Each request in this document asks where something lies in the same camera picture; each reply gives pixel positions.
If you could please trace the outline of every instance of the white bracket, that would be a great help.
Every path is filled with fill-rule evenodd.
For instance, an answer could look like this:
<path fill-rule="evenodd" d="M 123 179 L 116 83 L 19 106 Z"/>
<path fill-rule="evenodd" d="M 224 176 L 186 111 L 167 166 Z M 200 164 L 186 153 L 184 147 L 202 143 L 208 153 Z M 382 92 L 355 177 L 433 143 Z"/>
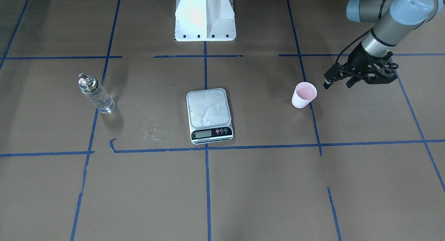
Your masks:
<path fill-rule="evenodd" d="M 177 41 L 231 41 L 236 38 L 233 0 L 176 0 Z"/>

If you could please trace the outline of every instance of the water spill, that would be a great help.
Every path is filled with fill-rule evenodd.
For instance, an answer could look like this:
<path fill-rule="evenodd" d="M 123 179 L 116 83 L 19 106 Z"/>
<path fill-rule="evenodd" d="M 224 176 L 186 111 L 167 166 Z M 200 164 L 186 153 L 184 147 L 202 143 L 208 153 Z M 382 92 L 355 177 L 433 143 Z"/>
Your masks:
<path fill-rule="evenodd" d="M 209 116 L 209 113 L 213 111 L 213 109 L 218 108 L 218 107 L 219 106 L 217 104 L 213 104 L 204 110 L 204 115 L 201 117 L 202 126 L 210 125 L 210 120 L 207 120 L 207 117 Z"/>

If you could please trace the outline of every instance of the black control panel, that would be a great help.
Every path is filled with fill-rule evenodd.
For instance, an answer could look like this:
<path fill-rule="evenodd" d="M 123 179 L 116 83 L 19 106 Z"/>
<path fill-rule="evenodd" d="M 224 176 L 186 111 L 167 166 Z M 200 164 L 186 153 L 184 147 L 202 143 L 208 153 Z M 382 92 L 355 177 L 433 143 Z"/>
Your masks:
<path fill-rule="evenodd" d="M 230 127 L 218 127 L 213 129 L 205 129 L 205 130 L 195 130 L 192 132 L 192 140 L 202 139 L 202 138 L 213 138 L 213 137 L 224 137 L 231 136 L 232 129 Z"/>

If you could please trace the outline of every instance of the plastic cup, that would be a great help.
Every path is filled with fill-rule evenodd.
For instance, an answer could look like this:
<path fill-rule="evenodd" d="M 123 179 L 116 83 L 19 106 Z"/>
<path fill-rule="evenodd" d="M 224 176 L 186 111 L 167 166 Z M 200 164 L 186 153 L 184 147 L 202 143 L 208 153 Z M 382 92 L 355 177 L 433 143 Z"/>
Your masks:
<path fill-rule="evenodd" d="M 317 89 L 308 82 L 301 82 L 297 84 L 292 95 L 292 105 L 296 108 L 304 108 L 317 96 Z"/>

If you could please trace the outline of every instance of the bottle cap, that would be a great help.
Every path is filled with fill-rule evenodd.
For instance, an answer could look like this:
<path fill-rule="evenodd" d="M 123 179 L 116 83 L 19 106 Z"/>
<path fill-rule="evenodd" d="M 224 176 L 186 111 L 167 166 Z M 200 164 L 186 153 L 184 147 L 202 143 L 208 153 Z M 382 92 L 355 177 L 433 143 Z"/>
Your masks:
<path fill-rule="evenodd" d="M 97 79 L 93 76 L 79 74 L 79 88 L 83 91 L 90 92 L 97 88 Z"/>

